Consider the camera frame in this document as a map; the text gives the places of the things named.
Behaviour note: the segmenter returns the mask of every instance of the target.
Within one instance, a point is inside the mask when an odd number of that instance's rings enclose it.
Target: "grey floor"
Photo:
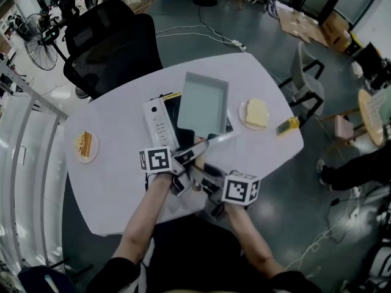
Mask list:
[[[261,4],[246,3],[239,10],[237,0],[218,1],[216,7],[201,9],[204,22],[228,38],[244,43],[247,52],[267,70],[280,79],[286,79],[299,40],[282,32],[278,20],[262,13]],[[192,0],[155,0],[146,13],[153,17],[156,31],[160,31],[174,26],[199,25],[197,12],[198,7]],[[179,32],[210,33],[206,28],[195,28],[164,34]],[[195,35],[159,38],[158,49],[164,67],[238,52],[235,48]],[[308,49],[326,66],[320,77],[326,92],[324,115],[356,107],[359,84],[351,77],[351,59],[317,42],[308,45]],[[332,134],[332,124],[327,123],[326,130]],[[304,149],[262,181],[260,196],[249,208],[256,227],[269,243],[276,259],[284,266],[299,258],[314,238],[326,229],[330,202],[335,198],[349,197],[349,192],[330,193],[318,182],[315,164],[319,157],[324,157],[332,165],[343,162],[336,151],[324,155],[323,149],[331,144],[327,133],[312,118],[302,128],[302,136]],[[359,152],[347,149],[343,150],[342,155],[348,160],[358,156]],[[372,184],[367,184],[364,190],[372,187]],[[341,202],[330,209],[329,220],[332,224],[344,218],[346,204]],[[349,214],[356,205],[348,209]],[[304,275],[318,271],[311,280],[324,292],[333,292],[344,279],[357,277],[364,257],[376,242],[375,212],[376,205],[362,207],[360,216],[334,231],[336,239],[344,237],[341,243],[325,239],[320,242],[316,253],[310,250],[302,263]],[[227,226],[224,220],[220,224]],[[64,256],[71,258],[70,265],[75,270],[88,264],[95,265],[79,282],[81,292],[113,254],[119,239],[120,236],[100,237],[89,232],[68,183],[63,213]]]

